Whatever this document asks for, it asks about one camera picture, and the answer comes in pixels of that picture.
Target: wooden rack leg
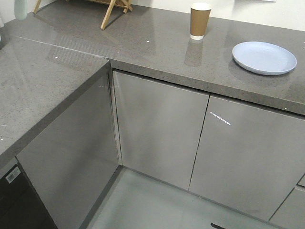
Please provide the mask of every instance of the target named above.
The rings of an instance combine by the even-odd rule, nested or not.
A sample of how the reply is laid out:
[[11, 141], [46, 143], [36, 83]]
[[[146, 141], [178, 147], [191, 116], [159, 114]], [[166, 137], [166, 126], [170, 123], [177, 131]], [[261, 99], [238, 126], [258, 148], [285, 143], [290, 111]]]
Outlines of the wooden rack leg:
[[37, 2], [36, 2], [36, 5], [35, 5], [35, 8], [34, 8], [34, 10], [33, 10], [33, 13], [37, 13], [37, 11], [38, 11], [38, 9], [39, 9], [39, 6], [40, 6], [40, 3], [41, 3], [41, 0], [37, 0]]
[[125, 5], [125, 9], [124, 9], [124, 13], [127, 13], [128, 12], [128, 10], [130, 10], [130, 11], [132, 11], [133, 10], [133, 8], [131, 7], [131, 3], [132, 3], [132, 0], [121, 0], [123, 3], [124, 3], [124, 5]]
[[111, 12], [112, 12], [112, 9], [113, 9], [113, 7], [114, 7], [114, 4], [115, 4], [115, 0], [111, 0], [110, 3], [109, 3], [108, 10], [107, 10], [107, 12], [106, 12], [106, 14], [105, 14], [104, 20], [103, 20], [102, 25], [101, 25], [101, 29], [102, 29], [102, 30], [105, 30], [105, 28], [106, 28], [106, 25], [107, 25], [108, 20], [109, 20], [109, 18], [110, 18], [110, 14], [111, 14]]

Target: dishwasher label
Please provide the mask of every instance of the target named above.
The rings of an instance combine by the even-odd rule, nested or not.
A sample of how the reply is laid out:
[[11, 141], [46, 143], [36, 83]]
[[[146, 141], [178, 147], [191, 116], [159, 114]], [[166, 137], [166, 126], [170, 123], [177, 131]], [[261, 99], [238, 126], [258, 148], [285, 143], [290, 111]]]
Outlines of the dishwasher label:
[[13, 182], [14, 179], [16, 179], [16, 177], [20, 174], [20, 169], [18, 167], [14, 168], [13, 171], [11, 171], [7, 176], [6, 176], [6, 180], [8, 181], [8, 183], [10, 184], [11, 182]]

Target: dishwasher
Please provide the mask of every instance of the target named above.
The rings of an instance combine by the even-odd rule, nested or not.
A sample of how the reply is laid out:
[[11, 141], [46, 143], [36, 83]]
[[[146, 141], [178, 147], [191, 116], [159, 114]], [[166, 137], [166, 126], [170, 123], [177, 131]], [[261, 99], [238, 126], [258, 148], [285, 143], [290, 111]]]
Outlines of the dishwasher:
[[16, 159], [0, 169], [0, 228], [57, 229]]

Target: countertop edge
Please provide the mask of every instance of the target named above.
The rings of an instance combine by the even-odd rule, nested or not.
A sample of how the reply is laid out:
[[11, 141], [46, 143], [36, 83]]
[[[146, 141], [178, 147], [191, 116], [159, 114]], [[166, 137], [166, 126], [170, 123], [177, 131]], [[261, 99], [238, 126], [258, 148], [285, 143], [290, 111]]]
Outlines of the countertop edge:
[[279, 99], [263, 95], [259, 93], [244, 91], [238, 88], [228, 87], [220, 84], [197, 80], [174, 73], [167, 73], [160, 70], [148, 68], [145, 66], [139, 66], [132, 63], [122, 62], [114, 59], [107, 58], [111, 67], [121, 71], [126, 71], [142, 76], [146, 76], [152, 79], [161, 80], [168, 83], [174, 83], [189, 87], [195, 90], [208, 92], [211, 94], [217, 94], [226, 96], [228, 98], [237, 99], [246, 103], [253, 103], [257, 106], [266, 106], [270, 109], [279, 110], [279, 112], [292, 114], [293, 116], [305, 117], [305, 114], [299, 112], [299, 107], [303, 106], [301, 103], [296, 103], [289, 100]]
[[84, 94], [103, 73], [107, 73], [111, 69], [110, 62], [100, 67], [91, 77], [83, 82], [74, 92], [69, 94], [57, 106], [55, 106], [48, 114], [46, 114], [38, 123], [28, 130], [14, 144], [0, 154], [0, 168], [11, 161], [21, 150], [23, 150], [37, 135], [39, 135], [51, 122], [53, 122], [60, 114], [62, 114], [74, 101]]

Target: cabinet door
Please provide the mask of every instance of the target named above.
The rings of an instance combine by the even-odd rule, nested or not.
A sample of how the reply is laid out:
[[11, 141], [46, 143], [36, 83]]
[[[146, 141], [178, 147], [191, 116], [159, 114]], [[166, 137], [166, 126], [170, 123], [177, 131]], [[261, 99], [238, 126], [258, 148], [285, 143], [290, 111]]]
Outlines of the cabinet door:
[[122, 164], [188, 189], [208, 95], [114, 72]]
[[305, 120], [211, 96], [190, 191], [269, 220], [304, 174]]
[[17, 155], [59, 229], [78, 229], [118, 166], [107, 73]]
[[270, 219], [271, 223], [287, 229], [305, 227], [305, 189], [296, 187]]

